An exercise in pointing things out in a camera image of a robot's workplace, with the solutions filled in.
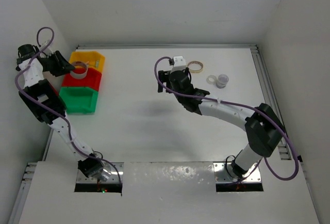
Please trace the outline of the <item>grey tape roll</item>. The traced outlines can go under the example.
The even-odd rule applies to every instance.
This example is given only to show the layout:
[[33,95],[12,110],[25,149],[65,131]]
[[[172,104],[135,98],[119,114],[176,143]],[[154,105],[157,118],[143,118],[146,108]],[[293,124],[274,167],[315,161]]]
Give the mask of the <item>grey tape roll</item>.
[[70,72],[70,75],[74,78],[74,79],[84,79],[87,74],[88,74],[88,64],[83,62],[83,61],[74,61],[71,63],[71,65],[74,67],[74,70],[72,70]]

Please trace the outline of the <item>beige tape roll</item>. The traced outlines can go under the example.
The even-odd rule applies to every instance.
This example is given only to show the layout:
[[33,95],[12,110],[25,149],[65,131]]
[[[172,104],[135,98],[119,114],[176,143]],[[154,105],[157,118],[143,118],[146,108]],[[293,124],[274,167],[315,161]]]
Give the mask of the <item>beige tape roll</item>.
[[201,73],[204,69],[204,65],[200,61],[191,61],[187,64],[190,73]]

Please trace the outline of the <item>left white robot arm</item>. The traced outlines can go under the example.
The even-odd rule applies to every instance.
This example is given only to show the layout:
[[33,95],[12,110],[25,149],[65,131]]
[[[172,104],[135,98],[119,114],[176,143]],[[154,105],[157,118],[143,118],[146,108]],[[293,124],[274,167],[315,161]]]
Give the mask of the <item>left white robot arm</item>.
[[101,180],[105,167],[102,159],[78,137],[69,124],[64,101],[43,76],[44,72],[50,72],[55,77],[66,75],[75,67],[59,51],[44,53],[31,44],[18,48],[16,61],[16,70],[24,77],[24,87],[19,90],[20,98],[39,122],[46,123],[63,139],[74,154],[78,170],[86,178]]

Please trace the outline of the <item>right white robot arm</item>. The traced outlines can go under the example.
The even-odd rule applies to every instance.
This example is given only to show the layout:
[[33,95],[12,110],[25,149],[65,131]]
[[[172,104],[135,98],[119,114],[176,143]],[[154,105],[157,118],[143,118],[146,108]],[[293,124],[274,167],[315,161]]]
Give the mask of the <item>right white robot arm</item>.
[[268,158],[282,139],[281,133],[273,125],[284,129],[273,109],[261,103],[252,115],[238,106],[210,101],[210,93],[193,86],[188,69],[181,71],[157,71],[158,92],[166,87],[167,93],[175,93],[178,102],[185,110],[201,116],[210,116],[233,124],[246,132],[248,145],[235,157],[230,165],[233,177],[243,178],[248,170],[260,159]]

